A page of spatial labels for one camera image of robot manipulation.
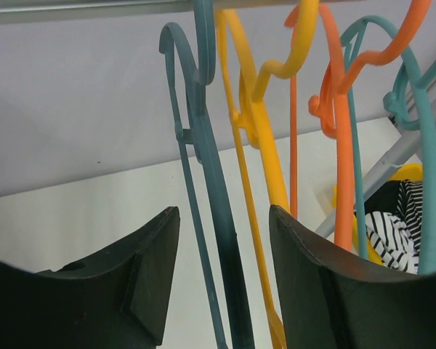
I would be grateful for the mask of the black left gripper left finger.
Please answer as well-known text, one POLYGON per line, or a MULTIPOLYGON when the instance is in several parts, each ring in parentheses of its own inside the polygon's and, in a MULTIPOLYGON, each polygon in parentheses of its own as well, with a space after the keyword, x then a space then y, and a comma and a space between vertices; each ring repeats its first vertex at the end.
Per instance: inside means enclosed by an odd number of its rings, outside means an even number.
POLYGON ((165 208, 63 268, 0 261, 0 348, 156 348, 164 340, 180 217, 165 208))

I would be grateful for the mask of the dark blue-grey hanger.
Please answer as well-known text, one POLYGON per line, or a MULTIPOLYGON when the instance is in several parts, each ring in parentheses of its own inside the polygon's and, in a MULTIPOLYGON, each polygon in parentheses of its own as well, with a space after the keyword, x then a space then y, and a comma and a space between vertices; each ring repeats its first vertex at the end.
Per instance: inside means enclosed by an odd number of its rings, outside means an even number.
POLYGON ((192 53, 185 32, 173 22, 165 24, 161 30, 159 51, 165 59, 175 137, 179 146, 217 347, 226 348, 227 343, 187 156, 187 145, 194 147, 195 156, 203 167, 225 290, 232 347, 254 348, 254 333, 237 234, 206 107, 206 87, 213 82, 216 68, 212 1, 194 1, 193 14, 198 54, 192 53))

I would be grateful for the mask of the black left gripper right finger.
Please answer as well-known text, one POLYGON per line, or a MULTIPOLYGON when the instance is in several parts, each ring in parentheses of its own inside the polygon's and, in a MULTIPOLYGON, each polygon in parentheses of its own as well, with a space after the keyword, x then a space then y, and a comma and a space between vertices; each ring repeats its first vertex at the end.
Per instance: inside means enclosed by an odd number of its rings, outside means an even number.
POLYGON ((436 273, 364 260, 277 205, 269 227, 289 348, 436 348, 436 273))

